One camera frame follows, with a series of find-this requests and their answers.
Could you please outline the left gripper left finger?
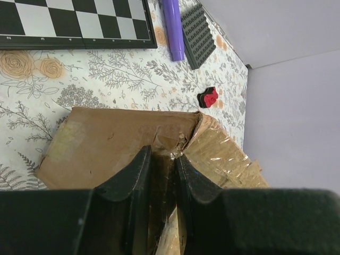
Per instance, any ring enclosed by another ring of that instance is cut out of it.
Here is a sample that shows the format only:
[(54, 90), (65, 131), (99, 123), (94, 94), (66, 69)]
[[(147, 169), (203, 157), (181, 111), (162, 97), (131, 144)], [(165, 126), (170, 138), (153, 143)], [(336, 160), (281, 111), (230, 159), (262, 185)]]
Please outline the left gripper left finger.
[(146, 254), (151, 147), (93, 189), (1, 193), (1, 254)]

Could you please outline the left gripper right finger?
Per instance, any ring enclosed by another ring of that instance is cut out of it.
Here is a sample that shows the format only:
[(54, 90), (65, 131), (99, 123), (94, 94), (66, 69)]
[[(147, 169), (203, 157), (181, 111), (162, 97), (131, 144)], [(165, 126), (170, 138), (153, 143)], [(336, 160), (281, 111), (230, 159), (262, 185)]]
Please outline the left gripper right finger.
[(339, 196), (320, 189), (224, 189), (175, 161), (181, 254), (339, 254)]

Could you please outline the brown taped cardboard box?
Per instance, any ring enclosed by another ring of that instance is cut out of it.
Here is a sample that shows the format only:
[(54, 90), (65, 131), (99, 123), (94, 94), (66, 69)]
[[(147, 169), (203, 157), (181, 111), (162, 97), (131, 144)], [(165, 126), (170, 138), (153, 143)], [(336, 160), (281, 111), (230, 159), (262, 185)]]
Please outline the brown taped cardboard box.
[(186, 156), (222, 188), (266, 188), (261, 167), (222, 125), (201, 112), (75, 107), (59, 126), (36, 176), (50, 189), (94, 188), (151, 146), (149, 254), (179, 254), (175, 160)]

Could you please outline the red black knife cap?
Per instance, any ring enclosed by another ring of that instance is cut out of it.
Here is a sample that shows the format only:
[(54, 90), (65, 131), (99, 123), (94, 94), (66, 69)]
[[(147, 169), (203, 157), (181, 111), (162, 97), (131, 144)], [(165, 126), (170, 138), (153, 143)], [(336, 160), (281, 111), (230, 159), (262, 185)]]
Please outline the red black knife cap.
[(197, 94), (197, 100), (201, 108), (210, 108), (218, 99), (215, 87), (207, 88), (203, 93)]

